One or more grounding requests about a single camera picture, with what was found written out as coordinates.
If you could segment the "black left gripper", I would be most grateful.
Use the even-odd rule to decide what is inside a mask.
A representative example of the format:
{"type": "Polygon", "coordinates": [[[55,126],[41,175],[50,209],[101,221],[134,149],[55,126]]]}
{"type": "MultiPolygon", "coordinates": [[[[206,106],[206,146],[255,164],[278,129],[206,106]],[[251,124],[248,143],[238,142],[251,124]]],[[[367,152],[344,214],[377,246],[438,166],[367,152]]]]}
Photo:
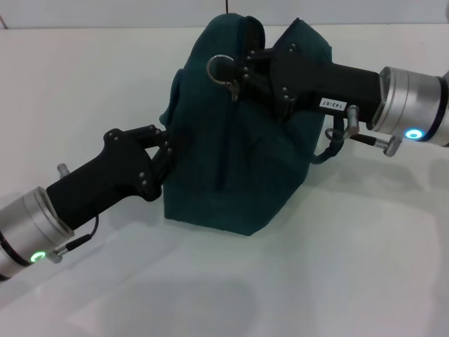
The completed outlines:
{"type": "Polygon", "coordinates": [[[155,125],[106,132],[96,158],[46,188],[59,219],[81,227],[126,197],[158,199],[173,166],[168,139],[155,125]]]}

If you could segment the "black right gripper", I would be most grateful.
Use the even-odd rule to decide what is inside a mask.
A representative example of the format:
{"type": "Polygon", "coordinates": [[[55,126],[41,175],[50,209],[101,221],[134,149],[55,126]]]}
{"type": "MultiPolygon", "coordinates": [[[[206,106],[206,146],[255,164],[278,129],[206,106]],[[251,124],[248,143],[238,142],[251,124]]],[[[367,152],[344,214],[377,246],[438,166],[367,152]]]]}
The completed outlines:
{"type": "Polygon", "coordinates": [[[328,44],[288,42],[250,51],[243,59],[212,57],[212,81],[232,100],[251,100],[288,121],[298,112],[343,116],[350,105],[368,121],[381,103],[376,72],[335,64],[328,44]]]}

